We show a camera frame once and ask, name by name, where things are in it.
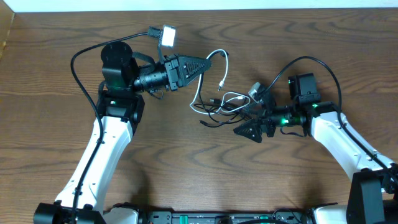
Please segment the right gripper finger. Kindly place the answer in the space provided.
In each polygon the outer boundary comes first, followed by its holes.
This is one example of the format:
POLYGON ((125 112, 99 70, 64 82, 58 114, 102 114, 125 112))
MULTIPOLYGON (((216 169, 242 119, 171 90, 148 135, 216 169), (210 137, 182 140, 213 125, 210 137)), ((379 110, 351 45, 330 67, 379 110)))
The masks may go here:
POLYGON ((248 138, 254 142, 262 142, 262 122, 257 119, 250 119, 245 123, 233 129, 233 132, 239 136, 248 138))
POLYGON ((267 108, 264 103, 252 102, 241 110, 241 114, 245 116, 264 116, 267 108))

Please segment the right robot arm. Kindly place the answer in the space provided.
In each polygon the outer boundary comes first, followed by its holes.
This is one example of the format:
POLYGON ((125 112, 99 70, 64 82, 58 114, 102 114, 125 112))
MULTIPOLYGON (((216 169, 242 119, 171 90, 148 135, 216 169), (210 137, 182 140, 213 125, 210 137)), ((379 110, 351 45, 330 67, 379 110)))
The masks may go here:
POLYGON ((277 106, 264 85, 249 96, 261 104, 256 117, 234 129, 255 142, 276 129, 301 126, 304 136, 322 144, 351 181, 347 205, 324 204, 303 212, 299 223, 397 223, 397 163, 373 148, 349 124, 341 108, 322 101, 311 73, 288 79, 291 105, 277 106))

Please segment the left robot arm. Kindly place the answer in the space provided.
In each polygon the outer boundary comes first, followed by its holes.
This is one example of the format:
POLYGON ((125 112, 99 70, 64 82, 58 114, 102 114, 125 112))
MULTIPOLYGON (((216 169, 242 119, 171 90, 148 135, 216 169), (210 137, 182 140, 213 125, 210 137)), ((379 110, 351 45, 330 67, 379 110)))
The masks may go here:
POLYGON ((159 61, 135 52, 122 41, 102 46, 104 81, 89 143, 72 177, 54 203, 40 203, 34 223, 144 223, 146 218, 126 204, 105 211, 105 196, 116 166, 132 141, 144 111, 143 92, 175 91, 191 84, 211 67, 208 58, 180 54, 159 61))

